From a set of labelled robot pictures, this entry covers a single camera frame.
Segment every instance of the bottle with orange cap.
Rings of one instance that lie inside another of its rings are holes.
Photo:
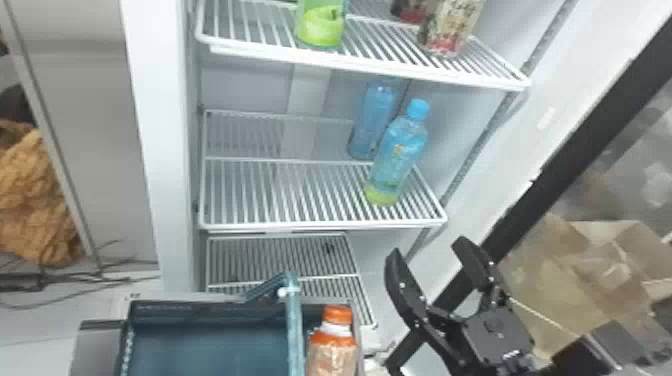
[[[307,376],[354,376],[357,368],[357,343],[352,335],[352,310],[329,305],[322,325],[310,336]]]

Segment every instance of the orange bottle cap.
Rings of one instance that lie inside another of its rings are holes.
[[[352,324],[352,310],[346,306],[328,305],[322,316],[324,321],[337,325]]]

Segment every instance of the open refrigerator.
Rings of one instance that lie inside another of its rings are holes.
[[[385,256],[400,248],[434,300],[460,269],[453,240],[488,236],[672,13],[655,0],[491,0],[444,60],[387,0],[352,0],[334,53],[296,45],[288,2],[120,7],[165,288],[240,293],[293,270],[307,296],[353,299],[368,352],[408,332]],[[389,208],[363,198],[370,163],[346,152],[377,75],[403,79],[399,108],[432,107],[427,150]]]

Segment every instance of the white wire shelf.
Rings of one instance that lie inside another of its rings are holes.
[[[214,54],[511,91],[531,84],[475,37],[454,59],[425,53],[416,44],[417,26],[392,20],[383,0],[353,2],[338,50],[306,49],[292,35],[295,7],[274,0],[200,0],[195,36]]]
[[[284,149],[289,155],[303,154],[297,140],[310,144],[305,135],[294,137],[291,130],[297,124],[301,129],[346,127],[341,132],[351,126],[334,119],[206,111],[199,208],[203,229],[242,233],[412,228],[446,221],[417,168],[399,202],[380,207],[370,204],[362,191],[371,163],[283,158]],[[339,150],[345,148],[340,142]],[[326,148],[333,144],[324,142]]]
[[[208,292],[240,294],[284,271],[298,274],[301,295],[352,299],[360,323],[375,326],[345,234],[227,236],[207,241]]]

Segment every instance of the blue bottle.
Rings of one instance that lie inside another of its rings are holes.
[[[373,158],[376,145],[394,116],[397,99],[398,79],[379,78],[367,84],[359,117],[348,141],[348,153],[353,158]]]
[[[428,113],[429,103],[414,98],[406,115],[396,118],[385,131],[364,187],[370,203],[388,206],[399,200],[404,181],[427,144],[423,121]]]

